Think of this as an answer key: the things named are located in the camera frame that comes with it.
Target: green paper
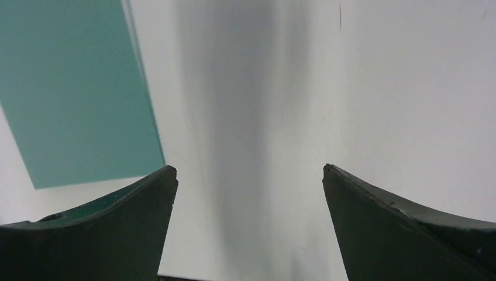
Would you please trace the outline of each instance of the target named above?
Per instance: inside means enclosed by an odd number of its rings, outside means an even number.
[[[165,161],[120,0],[0,0],[0,102],[36,189]]]

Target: teal board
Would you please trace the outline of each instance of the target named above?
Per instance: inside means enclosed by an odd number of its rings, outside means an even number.
[[[36,189],[165,162],[120,0],[0,0],[0,102]]]

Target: white surface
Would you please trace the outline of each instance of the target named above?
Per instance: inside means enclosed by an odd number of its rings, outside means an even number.
[[[160,273],[346,280],[325,163],[496,221],[495,4],[302,3],[132,0],[166,161],[180,181]],[[0,125],[2,220],[106,193],[34,191]]]

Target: green notebook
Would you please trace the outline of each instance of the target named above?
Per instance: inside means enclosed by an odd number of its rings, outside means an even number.
[[[165,162],[120,0],[0,0],[0,102],[36,189]]]

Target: black plastic part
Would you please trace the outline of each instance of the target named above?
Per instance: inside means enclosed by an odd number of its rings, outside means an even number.
[[[324,191],[349,280],[496,280],[496,224],[443,213],[334,165]]]
[[[167,166],[38,222],[0,226],[0,280],[156,280],[177,186]]]

